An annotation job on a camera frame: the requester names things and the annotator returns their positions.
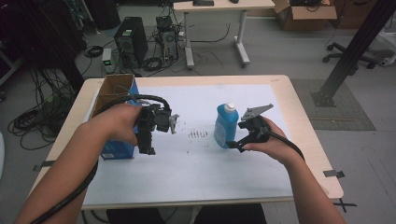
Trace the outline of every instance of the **bottle label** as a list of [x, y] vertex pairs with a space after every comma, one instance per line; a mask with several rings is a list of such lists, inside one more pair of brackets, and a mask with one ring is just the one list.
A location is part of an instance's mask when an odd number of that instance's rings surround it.
[[225, 128], [216, 120], [215, 139], [221, 147], [225, 145], [225, 134]]

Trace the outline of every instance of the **bottle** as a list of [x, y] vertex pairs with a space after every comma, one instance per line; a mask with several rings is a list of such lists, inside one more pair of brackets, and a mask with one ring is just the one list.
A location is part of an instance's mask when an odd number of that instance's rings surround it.
[[232, 103], [218, 106], [218, 118], [215, 125], [215, 139], [219, 146], [228, 148], [226, 142], [235, 139], [236, 123], [239, 119]]

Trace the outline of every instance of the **open box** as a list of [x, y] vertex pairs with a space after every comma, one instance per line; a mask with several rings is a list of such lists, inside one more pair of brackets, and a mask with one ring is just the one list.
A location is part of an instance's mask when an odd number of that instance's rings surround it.
[[[134, 75], [108, 75], [99, 89], [90, 117], [96, 115], [96, 112], [102, 106], [118, 99], [120, 96], [138, 93]], [[134, 146], [121, 141], [109, 140], [102, 150], [101, 157], [104, 160], [132, 159], [134, 157]]]
[[318, 7], [292, 7], [288, 0], [273, 0], [276, 20], [282, 30], [317, 31], [323, 29], [328, 20], [336, 20], [335, 7], [330, 0], [323, 0]]

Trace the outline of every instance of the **person's left hand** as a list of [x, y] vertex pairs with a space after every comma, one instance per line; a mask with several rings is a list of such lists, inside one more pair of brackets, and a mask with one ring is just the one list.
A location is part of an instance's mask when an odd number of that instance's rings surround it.
[[97, 127], [106, 128], [109, 139], [128, 142], [136, 146], [137, 138], [134, 134], [134, 124], [141, 108], [142, 106], [127, 104], [114, 105], [89, 122], [100, 123]]

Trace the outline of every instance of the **hand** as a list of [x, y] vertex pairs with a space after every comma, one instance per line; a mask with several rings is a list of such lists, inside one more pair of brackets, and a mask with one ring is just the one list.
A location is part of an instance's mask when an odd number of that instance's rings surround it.
[[[276, 126], [276, 124], [274, 124], [270, 119], [265, 117], [262, 118], [270, 125], [273, 133], [277, 133], [286, 138], [286, 135], [279, 127]], [[300, 157], [294, 149], [274, 137], [270, 137], [270, 139], [265, 143], [248, 143], [244, 146], [244, 149], [264, 152], [282, 164], [295, 160], [294, 158], [296, 155], [297, 157]]]
[[90, 119], [88, 123], [96, 125], [97, 128], [108, 131], [108, 139], [128, 142], [137, 145], [137, 138], [134, 134], [134, 124], [139, 116], [141, 106], [135, 105], [114, 105], [107, 111]]

